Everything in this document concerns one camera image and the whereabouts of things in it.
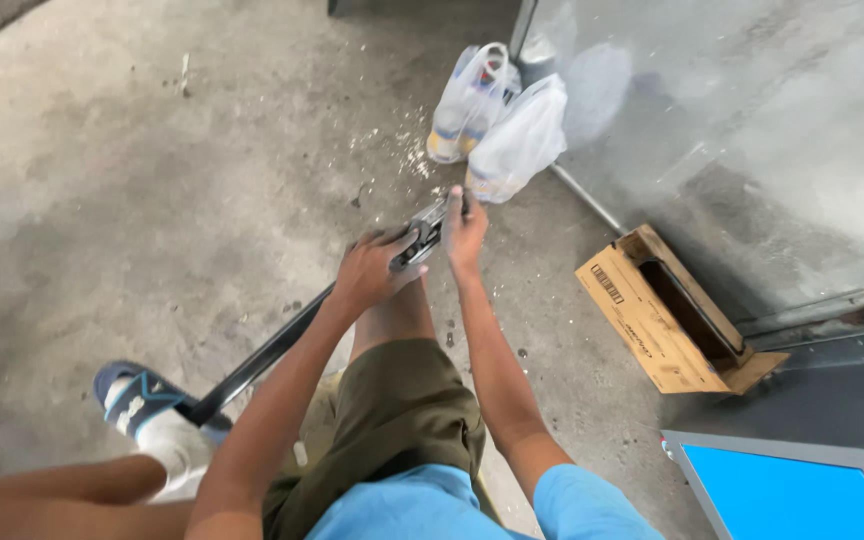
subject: black metal bar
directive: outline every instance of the black metal bar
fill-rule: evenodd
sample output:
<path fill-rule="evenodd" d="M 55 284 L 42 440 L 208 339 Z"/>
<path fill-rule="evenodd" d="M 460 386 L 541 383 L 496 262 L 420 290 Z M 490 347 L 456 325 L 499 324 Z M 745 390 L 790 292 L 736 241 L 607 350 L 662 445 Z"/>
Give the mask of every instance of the black metal bar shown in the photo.
<path fill-rule="evenodd" d="M 258 376 L 282 358 L 306 333 L 309 325 L 312 324 L 312 319 L 322 307 L 323 300 L 326 300 L 334 287 L 335 282 L 333 281 L 314 300 L 309 301 L 305 308 L 295 315 L 288 324 L 282 326 L 264 345 L 246 358 L 239 367 L 235 368 L 235 371 L 219 382 L 215 388 L 212 388 L 211 392 L 192 407 L 188 419 L 197 426 L 209 422 L 213 415 L 222 411 L 222 408 L 235 399 L 235 396 L 238 396 L 242 390 L 245 390 L 248 385 L 258 379 Z"/>

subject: white plastic bag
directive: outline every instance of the white plastic bag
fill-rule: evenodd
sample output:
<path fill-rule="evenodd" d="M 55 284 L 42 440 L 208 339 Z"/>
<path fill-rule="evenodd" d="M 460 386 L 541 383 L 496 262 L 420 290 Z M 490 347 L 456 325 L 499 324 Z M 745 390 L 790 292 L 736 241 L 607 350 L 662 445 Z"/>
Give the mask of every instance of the white plastic bag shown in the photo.
<path fill-rule="evenodd" d="M 504 203 L 566 151 L 566 84 L 553 74 L 512 100 L 468 155 L 465 187 L 480 201 Z"/>
<path fill-rule="evenodd" d="M 516 71 L 503 43 L 466 48 L 432 115 L 426 144 L 429 158 L 454 164 L 467 157 L 496 123 Z"/>

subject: white sock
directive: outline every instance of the white sock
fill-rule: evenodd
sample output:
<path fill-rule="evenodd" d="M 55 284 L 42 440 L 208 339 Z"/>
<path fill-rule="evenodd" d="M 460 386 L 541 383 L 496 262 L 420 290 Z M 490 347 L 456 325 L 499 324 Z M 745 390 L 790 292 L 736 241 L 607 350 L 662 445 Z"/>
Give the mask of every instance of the white sock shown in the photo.
<path fill-rule="evenodd" d="M 130 376 L 115 379 L 105 396 L 106 409 L 132 379 Z M 165 469 L 167 479 L 159 495 L 204 475 L 216 450 L 212 439 L 174 409 L 163 410 L 146 421 L 135 436 L 135 442 L 138 454 L 158 461 Z"/>

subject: blue slide sandal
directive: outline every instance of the blue slide sandal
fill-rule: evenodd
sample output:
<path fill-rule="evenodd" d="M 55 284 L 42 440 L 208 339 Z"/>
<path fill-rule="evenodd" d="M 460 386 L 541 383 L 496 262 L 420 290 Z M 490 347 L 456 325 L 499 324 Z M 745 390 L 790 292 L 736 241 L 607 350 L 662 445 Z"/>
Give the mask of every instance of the blue slide sandal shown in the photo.
<path fill-rule="evenodd" d="M 161 411 L 175 409 L 178 414 L 188 418 L 189 412 L 199 402 L 161 374 L 136 362 L 115 360 L 102 366 L 92 381 L 93 393 L 103 409 L 109 388 L 121 377 L 132 377 L 132 381 L 105 411 L 105 422 L 132 439 L 136 438 L 147 420 Z M 201 427 L 201 431 L 221 444 L 232 428 L 233 421 L 228 416 L 217 414 Z"/>

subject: blue panel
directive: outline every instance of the blue panel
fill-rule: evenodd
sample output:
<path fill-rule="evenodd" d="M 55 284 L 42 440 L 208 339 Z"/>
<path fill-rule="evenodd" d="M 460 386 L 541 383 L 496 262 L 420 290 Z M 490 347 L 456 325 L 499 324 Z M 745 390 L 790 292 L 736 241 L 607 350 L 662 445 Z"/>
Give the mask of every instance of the blue panel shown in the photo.
<path fill-rule="evenodd" d="M 682 445 L 735 540 L 864 539 L 864 472 Z"/>

